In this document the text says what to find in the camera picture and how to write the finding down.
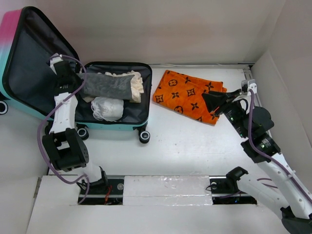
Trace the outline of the orange patterned towel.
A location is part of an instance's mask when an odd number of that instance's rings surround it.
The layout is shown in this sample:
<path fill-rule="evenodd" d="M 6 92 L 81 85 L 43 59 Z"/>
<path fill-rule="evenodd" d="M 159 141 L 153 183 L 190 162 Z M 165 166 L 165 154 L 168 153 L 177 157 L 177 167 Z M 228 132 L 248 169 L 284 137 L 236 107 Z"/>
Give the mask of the orange patterned towel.
<path fill-rule="evenodd" d="M 209 112 L 202 94 L 226 92 L 221 81 L 211 81 L 166 70 L 153 94 L 153 102 L 205 124 L 215 125 L 218 117 Z"/>

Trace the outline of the white drawstring bag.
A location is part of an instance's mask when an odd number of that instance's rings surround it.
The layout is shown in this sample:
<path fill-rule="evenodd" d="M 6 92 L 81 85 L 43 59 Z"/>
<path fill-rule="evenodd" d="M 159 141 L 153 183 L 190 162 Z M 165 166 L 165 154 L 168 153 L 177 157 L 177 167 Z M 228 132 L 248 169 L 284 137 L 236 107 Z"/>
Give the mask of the white drawstring bag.
<path fill-rule="evenodd" d="M 115 98 L 96 97 L 91 101 L 91 109 L 95 119 L 114 122 L 123 116 L 124 101 Z"/>

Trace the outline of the grey cream fleece blanket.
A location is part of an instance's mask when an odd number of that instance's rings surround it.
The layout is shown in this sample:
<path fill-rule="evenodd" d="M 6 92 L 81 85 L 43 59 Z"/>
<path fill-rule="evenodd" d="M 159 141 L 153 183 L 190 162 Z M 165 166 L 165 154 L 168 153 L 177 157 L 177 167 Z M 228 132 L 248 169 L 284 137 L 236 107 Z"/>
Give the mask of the grey cream fleece blanket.
<path fill-rule="evenodd" d="M 130 71 L 117 75 L 115 73 L 87 73 L 82 92 L 93 97 L 129 100 L 140 103 L 144 94 L 143 78 L 139 72 Z"/>

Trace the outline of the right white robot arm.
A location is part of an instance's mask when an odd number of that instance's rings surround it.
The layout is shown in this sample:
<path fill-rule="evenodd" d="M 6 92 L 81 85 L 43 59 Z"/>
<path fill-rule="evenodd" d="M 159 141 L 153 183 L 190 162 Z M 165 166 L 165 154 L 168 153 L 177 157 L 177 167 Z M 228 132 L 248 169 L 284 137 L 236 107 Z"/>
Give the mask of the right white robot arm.
<path fill-rule="evenodd" d="M 223 114 L 237 133 L 245 139 L 241 147 L 245 154 L 263 170 L 278 188 L 278 192 L 252 178 L 242 167 L 228 172 L 220 183 L 213 182 L 212 193 L 219 191 L 229 199 L 246 193 L 265 205 L 281 220 L 291 234 L 312 232 L 312 194 L 286 162 L 280 147 L 267 133 L 273 126 L 270 113 L 254 106 L 255 89 L 238 89 L 231 93 L 203 93 L 208 111 Z"/>

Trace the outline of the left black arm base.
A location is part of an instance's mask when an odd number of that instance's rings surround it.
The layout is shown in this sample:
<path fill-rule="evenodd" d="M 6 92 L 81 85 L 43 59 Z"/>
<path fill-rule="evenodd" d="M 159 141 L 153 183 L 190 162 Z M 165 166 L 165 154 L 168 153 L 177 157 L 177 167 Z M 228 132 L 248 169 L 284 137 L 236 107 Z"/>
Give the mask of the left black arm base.
<path fill-rule="evenodd" d="M 86 198 L 83 200 L 86 192 L 86 182 L 79 185 L 80 192 L 78 204 L 80 205 L 122 205 L 124 191 L 123 176 L 109 176 L 108 186 L 104 184 L 91 185 Z"/>

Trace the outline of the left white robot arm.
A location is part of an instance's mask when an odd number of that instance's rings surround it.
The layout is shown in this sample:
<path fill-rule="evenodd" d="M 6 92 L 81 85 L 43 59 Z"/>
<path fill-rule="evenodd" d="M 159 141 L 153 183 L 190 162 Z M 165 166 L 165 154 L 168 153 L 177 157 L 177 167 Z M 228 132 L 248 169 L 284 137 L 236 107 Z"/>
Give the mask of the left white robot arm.
<path fill-rule="evenodd" d="M 92 182 L 86 174 L 75 181 L 64 179 L 58 171 L 71 171 L 76 168 L 85 168 L 89 162 L 88 150 L 83 142 L 84 136 L 80 136 L 75 129 L 75 112 L 78 105 L 76 93 L 85 84 L 72 69 L 68 61 L 62 59 L 62 55 L 53 57 L 49 66 L 57 75 L 56 95 L 54 97 L 56 106 L 46 117 L 54 116 L 54 121 L 49 134 L 42 137 L 39 145 L 42 156 L 48 167 L 55 175 L 67 184 L 78 184 L 85 189 L 92 187 L 97 193 L 107 191 L 109 182 L 103 169 L 100 169 L 100 176 Z"/>

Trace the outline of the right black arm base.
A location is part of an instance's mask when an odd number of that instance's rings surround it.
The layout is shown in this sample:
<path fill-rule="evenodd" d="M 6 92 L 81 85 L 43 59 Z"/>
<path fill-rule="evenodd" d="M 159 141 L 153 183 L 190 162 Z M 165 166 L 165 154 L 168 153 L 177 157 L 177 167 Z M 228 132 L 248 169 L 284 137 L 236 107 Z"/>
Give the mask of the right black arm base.
<path fill-rule="evenodd" d="M 225 176 L 211 176 L 205 190 L 211 193 L 213 205 L 257 205 L 255 198 L 238 189 L 237 182 L 247 174 L 247 170 L 236 167 Z"/>

